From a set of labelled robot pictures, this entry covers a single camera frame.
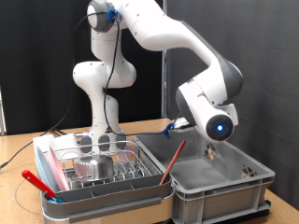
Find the gray plastic bin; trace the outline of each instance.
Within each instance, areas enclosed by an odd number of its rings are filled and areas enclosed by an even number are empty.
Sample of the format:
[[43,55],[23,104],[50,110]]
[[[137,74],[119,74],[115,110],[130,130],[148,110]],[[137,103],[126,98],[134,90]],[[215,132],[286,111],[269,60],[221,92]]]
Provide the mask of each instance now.
[[227,142],[209,143],[194,128],[134,141],[165,171],[180,142],[187,141],[172,168],[175,223],[215,223],[269,208],[263,201],[275,173]]

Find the red stick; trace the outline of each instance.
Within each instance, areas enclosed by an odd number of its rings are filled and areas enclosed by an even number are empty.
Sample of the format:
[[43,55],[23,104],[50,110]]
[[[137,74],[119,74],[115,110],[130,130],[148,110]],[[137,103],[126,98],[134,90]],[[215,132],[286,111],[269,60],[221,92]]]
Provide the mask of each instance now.
[[177,158],[178,158],[178,155],[179,155],[180,151],[184,148],[185,143],[186,143],[186,140],[183,140],[183,141],[180,143],[180,145],[179,145],[179,147],[178,147],[178,150],[177,150],[177,152],[176,152],[174,158],[170,161],[170,163],[169,163],[169,165],[168,165],[168,167],[167,167],[167,170],[166,170],[166,172],[165,172],[165,174],[164,174],[164,176],[163,176],[163,178],[162,178],[162,180],[161,180],[161,182],[160,182],[160,185],[162,185],[162,184],[164,183],[164,181],[166,180],[166,178],[167,178],[167,176],[168,176],[168,174],[169,174],[171,168],[173,167],[173,165],[175,164],[175,162],[176,162],[176,160],[177,160]]

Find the crate handle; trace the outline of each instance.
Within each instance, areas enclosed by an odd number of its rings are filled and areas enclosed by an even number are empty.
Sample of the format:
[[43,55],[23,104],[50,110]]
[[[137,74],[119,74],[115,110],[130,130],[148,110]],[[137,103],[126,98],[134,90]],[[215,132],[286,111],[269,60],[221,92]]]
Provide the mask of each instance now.
[[156,198],[142,200],[134,203],[125,203],[125,204],[106,207],[103,209],[94,210],[86,213],[71,215],[68,218],[69,218],[69,223],[76,223],[80,221],[89,220],[92,218],[110,216],[117,213],[127,212],[127,211],[149,207],[161,203],[162,203],[161,197],[156,197]]

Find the pink object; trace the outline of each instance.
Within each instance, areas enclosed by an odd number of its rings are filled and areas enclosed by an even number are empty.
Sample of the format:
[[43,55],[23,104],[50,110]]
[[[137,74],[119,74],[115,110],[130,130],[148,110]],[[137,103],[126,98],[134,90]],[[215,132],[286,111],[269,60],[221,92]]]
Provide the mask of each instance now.
[[69,186],[67,184],[64,171],[52,147],[50,147],[50,151],[48,152],[47,157],[48,157],[50,169],[54,174],[54,178],[57,182],[59,190],[69,190]]

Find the blue light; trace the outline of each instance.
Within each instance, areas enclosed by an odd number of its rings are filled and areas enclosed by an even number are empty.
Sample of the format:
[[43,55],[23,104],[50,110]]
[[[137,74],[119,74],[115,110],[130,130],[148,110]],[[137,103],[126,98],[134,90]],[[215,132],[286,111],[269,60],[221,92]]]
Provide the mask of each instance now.
[[222,126],[222,125],[218,125],[217,130],[218,130],[219,132],[221,132],[221,131],[223,130],[223,126]]

